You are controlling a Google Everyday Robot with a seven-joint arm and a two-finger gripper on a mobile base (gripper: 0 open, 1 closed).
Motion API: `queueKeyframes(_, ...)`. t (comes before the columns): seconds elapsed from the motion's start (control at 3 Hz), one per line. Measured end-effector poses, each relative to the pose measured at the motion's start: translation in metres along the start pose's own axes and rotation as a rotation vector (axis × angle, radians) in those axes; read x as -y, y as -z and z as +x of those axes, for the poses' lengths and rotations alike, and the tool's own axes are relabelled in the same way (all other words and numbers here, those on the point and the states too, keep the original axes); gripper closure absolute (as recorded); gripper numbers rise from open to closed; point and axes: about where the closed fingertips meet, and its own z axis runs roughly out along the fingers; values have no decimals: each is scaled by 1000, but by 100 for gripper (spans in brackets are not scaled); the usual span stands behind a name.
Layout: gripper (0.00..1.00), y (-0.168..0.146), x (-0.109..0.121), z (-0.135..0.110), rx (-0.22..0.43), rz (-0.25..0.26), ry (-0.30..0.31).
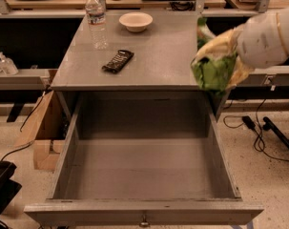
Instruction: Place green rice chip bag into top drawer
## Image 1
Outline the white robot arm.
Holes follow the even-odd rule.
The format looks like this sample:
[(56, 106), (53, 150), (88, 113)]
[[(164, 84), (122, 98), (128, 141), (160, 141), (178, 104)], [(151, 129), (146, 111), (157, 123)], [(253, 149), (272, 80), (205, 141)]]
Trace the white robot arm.
[(289, 7), (269, 10), (206, 42), (191, 69), (198, 87), (223, 93), (256, 69), (267, 69), (289, 58)]

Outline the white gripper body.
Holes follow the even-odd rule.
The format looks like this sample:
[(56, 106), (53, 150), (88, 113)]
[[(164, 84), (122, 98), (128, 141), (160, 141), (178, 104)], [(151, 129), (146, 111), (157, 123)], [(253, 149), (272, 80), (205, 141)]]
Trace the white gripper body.
[(283, 30), (287, 12), (266, 12), (251, 17), (237, 37), (241, 61), (253, 68), (266, 69), (283, 63), (289, 56)]

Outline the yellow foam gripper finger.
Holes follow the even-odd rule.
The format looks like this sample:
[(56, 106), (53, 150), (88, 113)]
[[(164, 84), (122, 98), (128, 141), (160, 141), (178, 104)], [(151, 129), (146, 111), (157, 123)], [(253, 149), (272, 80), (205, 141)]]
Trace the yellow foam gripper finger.
[(197, 63), (205, 57), (226, 56), (233, 53), (237, 47), (237, 38), (240, 34), (241, 30), (230, 29), (218, 35), (199, 49), (193, 62)]
[(237, 57), (233, 74), (229, 80), (228, 86), (226, 87), (227, 90), (236, 87), (239, 83), (244, 81), (251, 72), (255, 69), (253, 67), (248, 66), (247, 64), (243, 63), (240, 57)]

